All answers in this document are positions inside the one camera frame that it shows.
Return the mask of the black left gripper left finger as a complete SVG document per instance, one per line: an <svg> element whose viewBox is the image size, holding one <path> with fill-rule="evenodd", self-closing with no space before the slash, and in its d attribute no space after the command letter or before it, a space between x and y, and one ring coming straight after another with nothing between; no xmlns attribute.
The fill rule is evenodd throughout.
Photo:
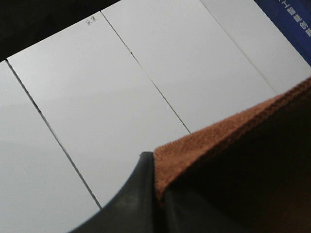
<svg viewBox="0 0 311 233"><path fill-rule="evenodd" d="M97 214L73 233L154 233L154 158L143 152L132 174Z"/></svg>

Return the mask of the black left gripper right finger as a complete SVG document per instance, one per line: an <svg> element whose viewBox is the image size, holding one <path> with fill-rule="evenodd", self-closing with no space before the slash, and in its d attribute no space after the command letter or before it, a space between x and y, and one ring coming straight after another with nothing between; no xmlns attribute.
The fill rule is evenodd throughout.
<svg viewBox="0 0 311 233"><path fill-rule="evenodd" d="M194 191L171 189L164 196L164 210L170 233L207 233L207 202Z"/></svg>

